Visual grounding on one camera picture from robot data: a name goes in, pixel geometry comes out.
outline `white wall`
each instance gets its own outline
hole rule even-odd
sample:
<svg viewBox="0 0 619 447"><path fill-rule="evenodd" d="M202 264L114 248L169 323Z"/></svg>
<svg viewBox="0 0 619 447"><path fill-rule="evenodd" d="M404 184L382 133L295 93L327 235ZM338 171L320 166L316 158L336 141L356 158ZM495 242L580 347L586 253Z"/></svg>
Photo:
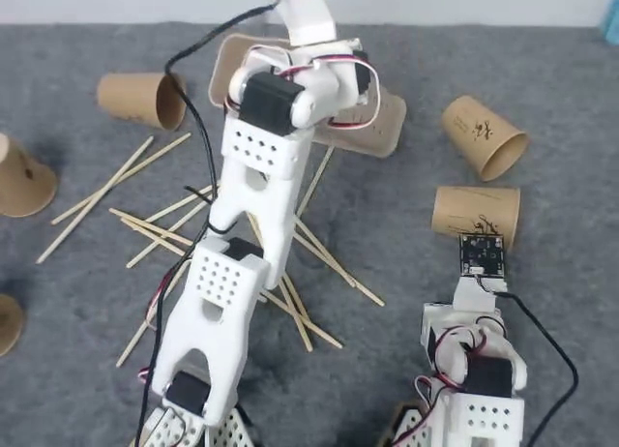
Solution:
<svg viewBox="0 0 619 447"><path fill-rule="evenodd" d="M0 23L217 22L266 0L0 0ZM610 0L327 0L337 22L598 25Z"/></svg>

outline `black cable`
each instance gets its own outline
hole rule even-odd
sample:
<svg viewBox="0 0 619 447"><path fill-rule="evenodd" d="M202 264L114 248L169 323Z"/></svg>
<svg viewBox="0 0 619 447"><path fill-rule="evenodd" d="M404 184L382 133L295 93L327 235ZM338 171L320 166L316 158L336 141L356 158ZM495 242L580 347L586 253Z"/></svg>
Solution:
<svg viewBox="0 0 619 447"><path fill-rule="evenodd" d="M202 117L200 116L199 112L195 108L195 105L193 105L192 101L187 96L187 94L185 93L181 85L176 80L176 77L174 76L172 72L172 67L180 60L189 57L193 53L196 53L202 47L204 47L205 45L210 43L212 40L214 40L218 35L220 35L221 33L224 33L231 27L236 26L237 24L241 23L242 21L245 21L246 19L253 18L255 16L259 16L267 12L270 12L276 7L276 5L279 2L280 0L277 0L273 4L265 5L263 7L256 7L254 9L247 10L246 12L233 17L227 22L211 30L197 43L190 45L189 47L178 52L176 55L170 58L165 64L164 70L165 70L166 76L170 78L170 81L172 82L172 86L174 87L174 90L176 90L177 94L181 97L181 99L183 100L183 102L185 103L189 111L192 113L193 119L195 119L195 123L197 124L197 127L200 131L200 135L202 136L202 140L204 141L204 148L206 149L206 155L209 161L209 173L210 173L210 178L211 178L211 184L213 185L213 199L217 198L218 187L217 187L217 173L215 171L215 161L213 158L213 147L211 146L211 140L209 139L209 134L206 131L206 126L204 126L204 121L202 121Z"/></svg>
<svg viewBox="0 0 619 447"><path fill-rule="evenodd" d="M540 322L540 320L526 307L526 305L524 305L524 302L522 302L522 299L520 299L517 295L512 294L510 292L494 292L494 295L496 295L497 297L514 300L518 304L520 309L524 312L524 314L526 314L529 317L529 319L533 321L533 324L537 326L540 332L544 335L544 337L548 340L548 342L554 347L554 349L559 353L559 355L561 355L561 358L563 359L563 361L572 371L572 377L573 377L572 386L552 406L552 408L548 411L548 413L545 415L545 417L542 419L538 427L535 429L535 431L531 435L531 438L529 439L529 443L527 444L527 447L533 447L536 441L538 440L538 438L540 437L540 435L542 435L542 432L544 431L546 425L549 423L550 419L568 401L568 399L574 394L574 392L576 392L578 383L580 381L580 378L578 376L578 370L576 369L574 362L570 359L568 354L565 353L563 348L561 348L561 345L557 343L557 341L545 329L544 325Z"/></svg>
<svg viewBox="0 0 619 447"><path fill-rule="evenodd" d="M248 10L240 15L233 17L232 19L228 20L227 22L219 25L218 27L210 31L208 34L206 34L206 36L204 36L200 41L198 41L194 45L191 45L188 48L181 50L179 53L177 53L172 58L170 58L165 64L165 67L164 67L165 75L170 78L170 81L172 83L172 86L174 87L174 90L180 96L180 98L183 100L187 108L192 113L193 118L195 119L195 122L197 124L197 127L200 130L202 140L204 141L204 148L206 149L206 155L207 155L208 164L209 164L209 174L211 178L211 185L213 186L213 200L217 198L219 191L218 191L218 186L217 186L217 172L215 171L215 159L213 157L213 147L211 146L211 140L209 138L208 132L206 131L206 126L204 126L204 121L202 121L202 117L200 116L199 112L195 108L195 105L193 104L192 100L188 97L188 95L185 93L181 85L176 80L176 77L174 76L172 72L172 67L179 60L187 58L193 53L197 52L202 47L204 47L205 45L210 43L212 40L214 40L218 35L227 31L231 27L239 24L240 22L246 19L270 12L276 7L276 5L279 2L280 0L277 0L275 3L271 5L257 7L257 8ZM195 236L195 238L193 239L190 247L185 251L183 256L181 256L181 259L178 260L172 266L172 268L169 269L169 271L166 273L166 276L163 279L165 281L165 284L163 285L162 291L157 299L157 318L156 318L157 328L155 329L155 343L153 344L153 353L151 354L149 371L146 376L146 384L144 384L144 392L142 394L142 404L141 404L141 409L140 409L140 414L139 414L139 422L137 426L137 432L135 433L134 444L136 446L140 445L140 437L142 436L142 430L144 428L144 422L146 420L146 410L148 409L149 391L150 391L151 384L153 383L153 373L155 371L155 365L157 364L157 357L159 355L159 350L162 344L163 297L165 296L165 293L167 292L167 289L169 288L169 284L172 278L176 276L181 266L183 266L183 263L189 260L189 258L192 256L193 250L195 249L195 245L202 239L202 237L204 237L208 228L209 228L209 217L207 216L205 223L200 228L198 235Z"/></svg>
<svg viewBox="0 0 619 447"><path fill-rule="evenodd" d="M494 321L496 324L498 324L501 327L501 329L503 330L503 337L505 339L507 339L507 329L505 328L503 323L501 323L501 321L496 319L494 316L490 316L488 314L483 314L482 316L478 316L478 318L475 320L475 324L480 324L480 321L483 320L483 319L489 319L490 321Z"/></svg>

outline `overturned paper cup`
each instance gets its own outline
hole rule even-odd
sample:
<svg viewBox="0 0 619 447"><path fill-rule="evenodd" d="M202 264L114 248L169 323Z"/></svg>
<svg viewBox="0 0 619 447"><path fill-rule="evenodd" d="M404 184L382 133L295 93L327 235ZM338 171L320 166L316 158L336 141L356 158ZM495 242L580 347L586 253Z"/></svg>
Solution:
<svg viewBox="0 0 619 447"><path fill-rule="evenodd" d="M43 210L56 195L58 180L14 140L0 133L0 214L27 217Z"/></svg>
<svg viewBox="0 0 619 447"><path fill-rule="evenodd" d="M453 101L442 125L482 181L498 178L522 156L529 136L470 96Z"/></svg>
<svg viewBox="0 0 619 447"><path fill-rule="evenodd" d="M13 348L21 335L23 322L23 311L17 301L0 294L0 356Z"/></svg>
<svg viewBox="0 0 619 447"><path fill-rule="evenodd" d="M185 90L183 79L174 75ZM99 81L97 102L110 115L175 130L183 121L185 103L163 73L107 74Z"/></svg>
<svg viewBox="0 0 619 447"><path fill-rule="evenodd" d="M514 244L520 212L520 189L441 186L436 191L432 230L451 236L500 234Z"/></svg>

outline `circuit board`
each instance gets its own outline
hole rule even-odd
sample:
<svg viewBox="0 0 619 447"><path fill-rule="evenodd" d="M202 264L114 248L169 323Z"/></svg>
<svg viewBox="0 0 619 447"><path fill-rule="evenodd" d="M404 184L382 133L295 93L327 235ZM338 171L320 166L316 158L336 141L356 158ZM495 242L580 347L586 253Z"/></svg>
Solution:
<svg viewBox="0 0 619 447"><path fill-rule="evenodd" d="M462 234L460 274L483 278L505 278L503 236Z"/></svg>

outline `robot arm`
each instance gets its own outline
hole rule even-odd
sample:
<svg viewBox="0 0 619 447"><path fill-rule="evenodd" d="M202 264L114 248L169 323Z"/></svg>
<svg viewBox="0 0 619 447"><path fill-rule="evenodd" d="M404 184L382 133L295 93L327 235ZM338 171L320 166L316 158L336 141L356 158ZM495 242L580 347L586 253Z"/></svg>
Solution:
<svg viewBox="0 0 619 447"><path fill-rule="evenodd" d="M507 340L493 294L507 290L502 238L463 235L460 258L453 303L424 306L421 344L434 371L426 414L409 409L403 419L419 421L400 424L389 445L471 447L485 439L517 447L522 439L517 391L526 386L526 364Z"/></svg>
<svg viewBox="0 0 619 447"><path fill-rule="evenodd" d="M260 291L277 286L288 258L314 126L366 99L359 61L351 61L361 44L335 40L324 1L281 0L278 10L296 48L251 49L230 82L212 228L195 248L154 370L152 389L166 416L191 426L193 436L183 438L190 447L203 432L211 445L237 402L255 303ZM262 249L230 237L246 212L257 221ZM201 377L182 369L192 350L206 357Z"/></svg>

